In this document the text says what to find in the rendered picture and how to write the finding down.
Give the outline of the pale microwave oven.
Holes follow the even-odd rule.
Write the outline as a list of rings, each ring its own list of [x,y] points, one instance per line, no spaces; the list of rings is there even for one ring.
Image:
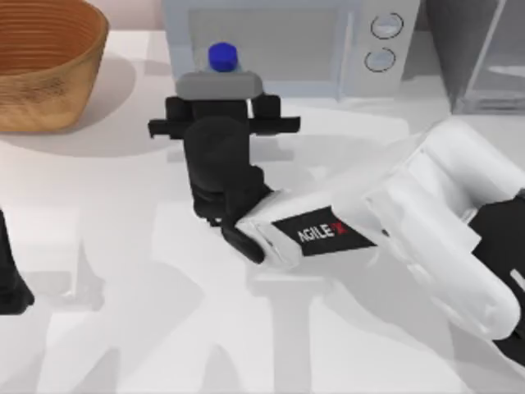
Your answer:
[[[162,16],[176,79],[202,71],[209,45],[225,41],[269,92],[383,99],[399,88],[419,7],[420,0],[162,0]],[[390,12],[404,28],[377,39],[371,23]],[[383,47],[395,52],[395,65],[370,72],[366,54]]]

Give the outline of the round microwave knob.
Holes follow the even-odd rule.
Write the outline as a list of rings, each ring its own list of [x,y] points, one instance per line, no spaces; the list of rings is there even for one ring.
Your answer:
[[[371,23],[371,33],[377,39],[393,39],[404,28],[404,19],[396,12],[376,16]]]
[[[390,70],[396,63],[395,52],[390,48],[379,48],[370,51],[364,58],[364,66],[373,73],[384,73]]]

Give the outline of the brown woven basket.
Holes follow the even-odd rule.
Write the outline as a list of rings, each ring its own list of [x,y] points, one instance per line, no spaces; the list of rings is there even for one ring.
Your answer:
[[[54,133],[77,123],[109,27],[88,0],[0,0],[0,133]]]

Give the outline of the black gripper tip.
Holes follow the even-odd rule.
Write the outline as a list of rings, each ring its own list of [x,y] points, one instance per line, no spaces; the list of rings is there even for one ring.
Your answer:
[[[13,258],[7,224],[0,209],[0,316],[21,315],[34,301],[34,294],[25,283]]]

